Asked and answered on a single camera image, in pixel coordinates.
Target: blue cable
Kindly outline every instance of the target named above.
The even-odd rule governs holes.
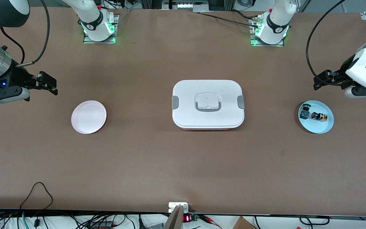
[[[25,221],[25,212],[22,212],[22,221],[24,222],[26,229],[29,229],[28,224]]]

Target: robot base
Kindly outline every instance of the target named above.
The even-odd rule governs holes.
[[[256,24],[251,19],[248,20],[248,23],[251,24],[251,25]],[[273,46],[273,47],[282,47],[282,46],[284,46],[283,38],[282,38],[282,40],[279,43],[274,44],[274,45],[270,45],[270,44],[267,44],[267,43],[263,42],[259,37],[257,37],[255,35],[257,29],[258,28],[254,28],[254,27],[251,27],[251,26],[249,27],[249,33],[251,35],[251,45],[252,46]]]
[[[113,30],[114,33],[112,35],[110,35],[107,39],[103,40],[103,41],[93,41],[91,40],[88,35],[86,33],[84,33],[84,38],[83,38],[83,43],[84,44],[113,44],[116,42],[117,39],[117,30],[118,30],[118,20],[119,20],[119,15],[118,14],[114,14],[114,26],[113,26]]]

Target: white lid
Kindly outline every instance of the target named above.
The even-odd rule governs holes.
[[[244,121],[244,98],[232,80],[182,80],[173,87],[172,115],[183,129],[230,129]]]
[[[105,123],[106,110],[100,102],[89,100],[80,103],[71,115],[71,125],[81,134],[92,134]]]

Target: black band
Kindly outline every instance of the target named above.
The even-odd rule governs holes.
[[[281,33],[289,25],[289,23],[287,23],[286,25],[279,26],[279,25],[273,23],[272,20],[270,19],[270,14],[268,14],[266,21],[268,22],[268,26],[273,30],[273,33]]]
[[[81,21],[81,23],[83,24],[83,26],[88,29],[88,30],[96,30],[97,25],[99,25],[102,21],[103,21],[103,12],[99,11],[100,15],[98,16],[98,18],[92,22],[83,22]]]
[[[21,14],[9,0],[0,0],[0,27],[20,27],[28,18],[29,13]]]

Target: white floor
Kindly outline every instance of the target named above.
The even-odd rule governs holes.
[[[139,229],[138,215],[128,215],[128,217],[135,223],[135,228]],[[212,220],[218,223],[222,229],[232,229],[238,220],[238,216],[209,216]],[[76,217],[79,222],[89,220],[91,217],[78,216]],[[141,215],[142,221],[146,227],[150,227],[159,223],[166,223],[167,217],[160,214]],[[70,217],[64,216],[50,216],[45,217],[48,229],[75,229],[77,228],[76,223]],[[118,215],[115,218],[115,224],[121,223],[124,219],[123,215]],[[245,216],[251,224],[256,227],[254,217]],[[313,223],[323,223],[326,220],[311,219]],[[26,218],[27,225],[30,229],[34,229],[33,222],[35,218]],[[311,229],[310,226],[303,225],[299,222],[299,218],[282,218],[282,217],[258,217],[258,223],[261,229],[296,229],[298,226],[301,229]],[[199,229],[218,229],[218,227],[207,224],[201,220],[183,223],[182,229],[193,229],[200,226]],[[17,221],[10,219],[7,222],[5,229],[18,229]],[[19,219],[19,229],[26,229],[22,219]],[[43,220],[38,229],[47,229]],[[117,226],[116,229],[133,229],[133,225],[129,220],[125,220],[121,225]],[[330,223],[325,226],[314,226],[314,229],[366,229],[366,220],[330,220]]]

